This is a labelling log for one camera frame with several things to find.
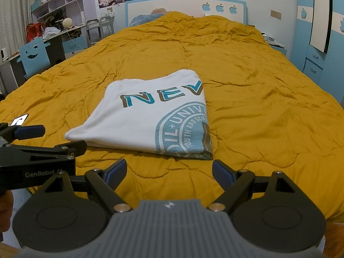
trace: grey gripper base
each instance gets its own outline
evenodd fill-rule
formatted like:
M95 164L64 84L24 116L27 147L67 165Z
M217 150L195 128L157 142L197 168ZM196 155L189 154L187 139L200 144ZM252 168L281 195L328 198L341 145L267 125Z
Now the grey gripper base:
M207 210L200 200L172 202L167 208L166 201L141 201L135 210L116 213L103 233L78 249L24 248L15 258L324 258L315 247L290 254L265 251L241 237L226 213Z

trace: blue wardrobe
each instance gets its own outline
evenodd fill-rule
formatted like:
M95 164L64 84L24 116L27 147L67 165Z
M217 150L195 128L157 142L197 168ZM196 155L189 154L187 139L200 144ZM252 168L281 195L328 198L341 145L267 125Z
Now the blue wardrobe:
M338 102L344 98L344 0L298 0L290 61Z

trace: bookshelf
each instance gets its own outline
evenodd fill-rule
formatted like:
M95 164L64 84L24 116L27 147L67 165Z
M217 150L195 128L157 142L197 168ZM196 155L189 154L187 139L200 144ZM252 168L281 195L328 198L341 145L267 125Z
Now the bookshelf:
M31 0L31 13L34 23L42 22L49 27L60 27L61 24L57 24L58 20L66 17L73 20L74 26L80 25L83 10L83 0L47 0L45 3L41 0Z

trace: blue chair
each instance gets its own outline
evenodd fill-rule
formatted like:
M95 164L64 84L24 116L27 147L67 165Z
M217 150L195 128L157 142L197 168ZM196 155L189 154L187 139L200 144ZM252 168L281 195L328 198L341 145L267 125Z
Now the blue chair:
M26 73L24 77L26 79L50 67L50 60L45 49L48 45L50 43L44 44L43 38L39 37L19 49L20 57L17 58L17 62L21 61L23 63Z

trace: mustard duvet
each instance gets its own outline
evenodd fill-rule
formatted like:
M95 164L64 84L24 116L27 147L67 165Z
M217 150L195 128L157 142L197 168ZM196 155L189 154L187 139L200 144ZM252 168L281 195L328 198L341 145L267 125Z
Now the mustard duvet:
M344 222L344 110L259 31L219 16L171 12L107 37L8 95L0 120L28 113L25 125L43 124L46 134L17 143L52 147L84 123L114 80L180 69L203 82L214 159L257 175L283 170L326 218ZM212 161L129 150L89 147L77 158L77 173L118 158L128 173L116 192L133 207L140 199L194 197L206 206L223 192Z

